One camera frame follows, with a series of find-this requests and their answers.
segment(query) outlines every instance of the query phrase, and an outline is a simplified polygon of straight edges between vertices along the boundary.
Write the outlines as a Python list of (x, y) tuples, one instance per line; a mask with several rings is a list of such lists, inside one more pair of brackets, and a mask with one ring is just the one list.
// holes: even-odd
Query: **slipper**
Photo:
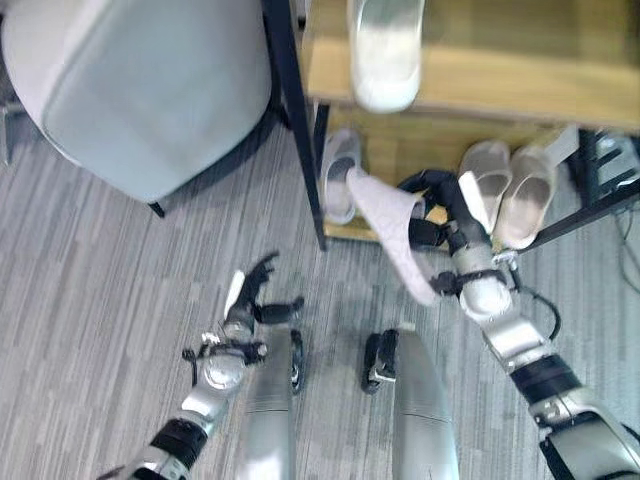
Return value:
[(505, 246), (521, 250), (542, 228), (556, 189), (556, 169), (542, 148), (529, 146), (513, 155), (511, 171), (494, 233)]
[(425, 0), (350, 0), (351, 84), (375, 113), (407, 108), (420, 89)]
[(467, 150), (462, 158), (460, 177), (462, 178), (467, 172), (473, 173), (480, 189), (488, 221), (484, 226), (487, 233), (490, 234), (498, 219), (502, 196), (512, 180), (511, 168), (509, 167), (509, 147), (499, 140), (476, 143)]
[(322, 193), (324, 216), (337, 225), (353, 220), (356, 207), (347, 189), (347, 172), (361, 164), (358, 132), (342, 128), (330, 134), (322, 156)]

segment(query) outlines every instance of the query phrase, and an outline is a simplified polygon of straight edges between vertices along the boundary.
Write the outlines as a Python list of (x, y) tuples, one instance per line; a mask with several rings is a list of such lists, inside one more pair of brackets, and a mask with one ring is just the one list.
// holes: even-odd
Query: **metal shelf leg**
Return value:
[(322, 209), (318, 196), (316, 162), (314, 158), (311, 130), (307, 116), (307, 104), (300, 78), (300, 65), (296, 51), (289, 0), (263, 0), (262, 11), (269, 31), (273, 61), (284, 94), (291, 129), (298, 149), (300, 166), (307, 187), (313, 225), (320, 250), (327, 249), (324, 234)]

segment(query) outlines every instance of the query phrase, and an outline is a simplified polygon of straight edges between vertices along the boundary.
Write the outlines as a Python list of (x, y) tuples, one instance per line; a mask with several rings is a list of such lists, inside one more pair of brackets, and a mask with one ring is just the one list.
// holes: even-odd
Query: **chair leg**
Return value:
[(149, 207), (151, 207), (151, 210), (153, 210), (153, 213), (158, 215), (160, 218), (164, 218), (164, 210), (158, 202), (150, 203)]
[(0, 162), (6, 166), (11, 165), (11, 152), (9, 152), (9, 139), (7, 135), (7, 110), (0, 109)]

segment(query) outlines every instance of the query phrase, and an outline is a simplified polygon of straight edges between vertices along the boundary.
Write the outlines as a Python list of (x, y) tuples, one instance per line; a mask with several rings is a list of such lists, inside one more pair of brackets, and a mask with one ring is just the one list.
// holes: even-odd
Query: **wooden shelf board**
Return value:
[[(397, 185), (426, 168), (456, 172), (467, 148), (481, 140), (498, 138), (517, 148), (559, 131), (532, 123), (433, 118), (412, 113), (373, 115), (357, 107), (334, 106), (330, 110), (328, 133), (343, 127), (360, 133), (363, 168), (389, 185)], [(436, 208), (428, 218), (444, 223), (446, 213)], [(377, 241), (360, 216), (348, 225), (327, 221), (324, 229), (329, 237)]]
[[(312, 5), (301, 56), (316, 100), (354, 103), (346, 5)], [(635, 0), (429, 0), (411, 109), (640, 132), (639, 10)]]

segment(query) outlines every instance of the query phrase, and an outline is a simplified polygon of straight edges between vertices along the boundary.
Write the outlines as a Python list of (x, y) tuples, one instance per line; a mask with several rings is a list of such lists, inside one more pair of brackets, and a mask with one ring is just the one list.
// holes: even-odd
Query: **gray striped carpet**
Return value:
[[(131, 459), (188, 392), (180, 351), (216, 328), (234, 269), (275, 248), (264, 298), (307, 298), (298, 478), (390, 478), (392, 391), (367, 397), (358, 376), (367, 334), (401, 322), (417, 325), (436, 358), (462, 478), (550, 478), (524, 400), (453, 300), (418, 306), (378, 245), (318, 250), (292, 137), (279, 126), (263, 125), (167, 198), (165, 220), (63, 160), (28, 121), (13, 139), (14, 165), (0, 173), (0, 478), (91, 479)], [(563, 177), (551, 216), (576, 205)], [(606, 218), (526, 254), (522, 273), (558, 302), (565, 359), (640, 426), (640, 297), (620, 280), (616, 242)], [(545, 312), (530, 313), (551, 328)], [(242, 402), (195, 478), (233, 478)]]

